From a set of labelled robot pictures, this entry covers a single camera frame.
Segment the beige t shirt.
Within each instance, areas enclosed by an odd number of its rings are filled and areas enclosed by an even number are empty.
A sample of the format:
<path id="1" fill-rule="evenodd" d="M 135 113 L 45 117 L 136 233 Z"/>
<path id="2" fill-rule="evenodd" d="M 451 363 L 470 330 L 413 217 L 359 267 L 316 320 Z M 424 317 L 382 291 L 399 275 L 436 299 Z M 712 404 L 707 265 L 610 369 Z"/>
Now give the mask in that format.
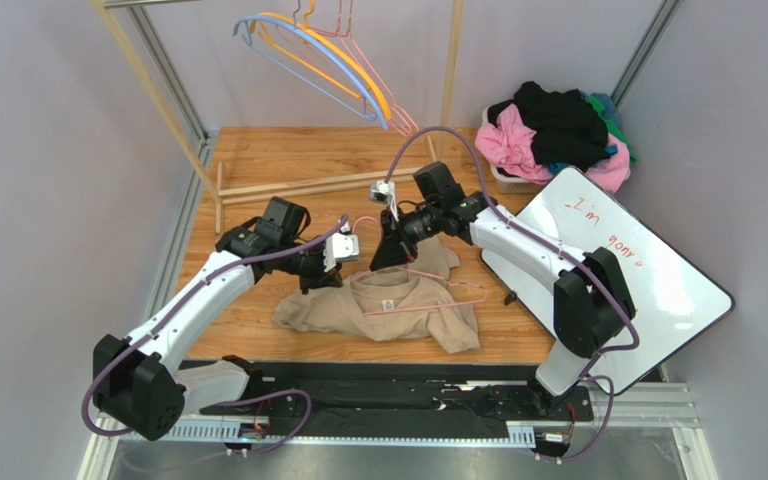
<path id="1" fill-rule="evenodd" d="M 451 280 L 452 271 L 460 267 L 461 262 L 454 251 L 432 238 L 419 244 L 418 259 L 407 266 L 446 275 Z M 272 321 L 299 332 L 336 332 L 376 342 L 430 337 L 449 354 L 481 347 L 473 305 L 367 316 L 367 313 L 380 310 L 387 297 L 391 301 L 407 303 L 410 298 L 405 297 L 411 293 L 411 288 L 396 285 L 395 289 L 380 289 L 353 282 L 352 276 L 346 278 L 340 288 L 290 294 L 278 303 Z"/>

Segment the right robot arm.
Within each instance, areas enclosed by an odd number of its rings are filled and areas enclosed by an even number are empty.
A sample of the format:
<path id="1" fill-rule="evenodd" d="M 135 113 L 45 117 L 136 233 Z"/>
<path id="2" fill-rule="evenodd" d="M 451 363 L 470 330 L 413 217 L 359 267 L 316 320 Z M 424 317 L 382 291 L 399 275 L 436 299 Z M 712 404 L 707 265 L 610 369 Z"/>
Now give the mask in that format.
<path id="1" fill-rule="evenodd" d="M 465 194 L 441 162 L 417 170 L 413 179 L 423 199 L 411 212 L 399 208 L 394 183 L 378 180 L 370 186 L 371 200 L 386 206 L 371 270 L 417 260 L 419 243 L 438 234 L 507 260 L 551 295 L 556 340 L 535 378 L 541 395 L 565 396 L 605 345 L 632 327 L 635 306 L 618 258 L 604 247 L 587 252 L 553 239 L 484 191 Z"/>

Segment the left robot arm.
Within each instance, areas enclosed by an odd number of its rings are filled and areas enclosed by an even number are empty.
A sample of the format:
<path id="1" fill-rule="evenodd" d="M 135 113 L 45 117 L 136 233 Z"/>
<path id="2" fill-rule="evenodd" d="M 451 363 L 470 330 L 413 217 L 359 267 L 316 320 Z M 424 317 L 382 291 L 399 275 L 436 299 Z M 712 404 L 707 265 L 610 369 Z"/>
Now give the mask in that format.
<path id="1" fill-rule="evenodd" d="M 184 369 L 194 343 L 237 298 L 274 271 L 304 285 L 336 285 L 339 262 L 327 245 L 347 232 L 342 215 L 325 233 L 299 238 L 308 209 L 273 197 L 265 212 L 226 231 L 196 276 L 164 307 L 122 338 L 106 335 L 93 351 L 93 380 L 80 406 L 84 425 L 114 437 L 135 432 L 155 441 L 189 413 L 259 403 L 246 390 L 252 367 L 236 356 Z"/>

